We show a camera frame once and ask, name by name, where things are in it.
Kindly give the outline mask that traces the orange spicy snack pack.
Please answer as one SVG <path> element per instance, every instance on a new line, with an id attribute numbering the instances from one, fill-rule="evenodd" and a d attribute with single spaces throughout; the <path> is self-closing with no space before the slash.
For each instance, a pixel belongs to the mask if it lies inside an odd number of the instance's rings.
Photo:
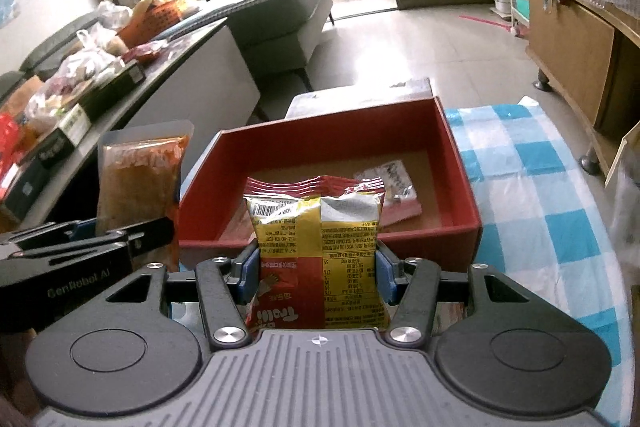
<path id="1" fill-rule="evenodd" d="M 99 141 L 100 191 L 96 231 L 121 230 L 160 219 L 158 242 L 134 258 L 136 269 L 162 262 L 179 269 L 175 226 L 179 219 L 181 166 L 194 131 L 187 120 L 109 131 Z"/>

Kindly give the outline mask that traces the Kaprons wafer pack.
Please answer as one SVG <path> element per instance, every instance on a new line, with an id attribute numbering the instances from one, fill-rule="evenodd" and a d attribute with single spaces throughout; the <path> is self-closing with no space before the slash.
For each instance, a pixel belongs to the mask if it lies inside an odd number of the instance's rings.
<path id="1" fill-rule="evenodd" d="M 355 173 L 357 180 L 381 178 L 385 187 L 380 225 L 388 227 L 420 216 L 422 206 L 416 188 L 400 159 Z"/>

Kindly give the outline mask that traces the yellow red snack bag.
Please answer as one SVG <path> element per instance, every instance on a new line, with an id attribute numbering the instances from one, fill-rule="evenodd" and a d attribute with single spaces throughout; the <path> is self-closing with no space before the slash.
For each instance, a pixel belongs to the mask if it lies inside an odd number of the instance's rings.
<path id="1" fill-rule="evenodd" d="M 382 329 L 375 284 L 381 179 L 247 179 L 243 199 L 260 251 L 246 324 L 262 329 Z"/>

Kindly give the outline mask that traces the long black gift box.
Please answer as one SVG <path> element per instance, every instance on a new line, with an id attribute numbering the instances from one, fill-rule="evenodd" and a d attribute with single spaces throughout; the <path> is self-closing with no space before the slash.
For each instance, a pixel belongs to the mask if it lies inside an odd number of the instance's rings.
<path id="1" fill-rule="evenodd" d="M 1 214 L 20 223 L 48 183 L 52 169 L 75 150 L 91 127 L 84 109 L 76 104 L 36 146 L 14 160 L 1 177 Z"/>

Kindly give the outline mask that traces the blue checkered tablecloth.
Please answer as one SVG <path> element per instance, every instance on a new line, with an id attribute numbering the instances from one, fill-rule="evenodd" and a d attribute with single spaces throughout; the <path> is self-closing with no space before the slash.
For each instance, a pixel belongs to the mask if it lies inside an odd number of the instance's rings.
<path id="1" fill-rule="evenodd" d="M 597 410 L 629 425 L 634 349 L 622 270 L 570 148 L 538 104 L 449 109 L 446 118 L 483 223 L 476 261 L 602 338 L 612 373 Z"/>

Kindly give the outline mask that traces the grey curved side table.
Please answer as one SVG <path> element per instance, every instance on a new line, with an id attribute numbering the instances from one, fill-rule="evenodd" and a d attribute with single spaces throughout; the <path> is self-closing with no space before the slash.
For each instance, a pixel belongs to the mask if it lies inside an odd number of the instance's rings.
<path id="1" fill-rule="evenodd" d="M 181 169 L 189 172 L 221 130 L 242 127 L 260 94 L 224 22 L 212 23 L 172 42 L 145 72 L 142 83 L 92 125 L 73 152 L 54 166 L 49 182 L 21 223 L 86 219 L 96 214 L 100 136 L 107 131 L 188 120 L 194 132 Z"/>

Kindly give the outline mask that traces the white plastic bags pile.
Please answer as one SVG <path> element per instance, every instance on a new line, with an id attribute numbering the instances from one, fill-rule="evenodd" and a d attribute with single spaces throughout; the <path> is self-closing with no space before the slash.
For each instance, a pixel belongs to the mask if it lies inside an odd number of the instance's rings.
<path id="1" fill-rule="evenodd" d="M 74 105 L 81 95 L 114 77 L 124 67 L 128 46 L 117 35 L 132 17 L 128 6 L 108 1 L 44 39 L 25 58 L 21 70 L 43 85 L 30 98 L 25 115 L 51 120 Z"/>

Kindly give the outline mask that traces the orange plastic basket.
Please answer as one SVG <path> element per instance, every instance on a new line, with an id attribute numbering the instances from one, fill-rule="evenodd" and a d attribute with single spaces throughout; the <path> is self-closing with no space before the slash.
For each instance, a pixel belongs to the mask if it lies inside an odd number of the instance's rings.
<path id="1" fill-rule="evenodd" d="M 117 35 L 129 49 L 147 43 L 175 26 L 198 7 L 198 0 L 141 0 Z"/>

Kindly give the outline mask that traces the grey green sofa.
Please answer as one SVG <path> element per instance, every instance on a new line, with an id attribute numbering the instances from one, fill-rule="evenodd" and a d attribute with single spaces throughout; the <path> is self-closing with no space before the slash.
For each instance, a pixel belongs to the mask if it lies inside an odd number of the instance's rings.
<path id="1" fill-rule="evenodd" d="M 262 78 L 308 65 L 332 5 L 332 0 L 209 0 L 158 36 L 174 40 L 223 18 L 250 73 Z"/>

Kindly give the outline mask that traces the wooden cabinet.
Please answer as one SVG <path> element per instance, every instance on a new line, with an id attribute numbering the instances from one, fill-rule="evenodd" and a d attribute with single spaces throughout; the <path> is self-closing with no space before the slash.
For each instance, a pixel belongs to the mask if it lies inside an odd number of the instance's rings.
<path id="1" fill-rule="evenodd" d="M 639 20 L 587 0 L 529 0 L 527 55 L 534 83 L 570 106 L 589 138 L 582 170 L 610 174 L 623 136 L 639 122 Z"/>

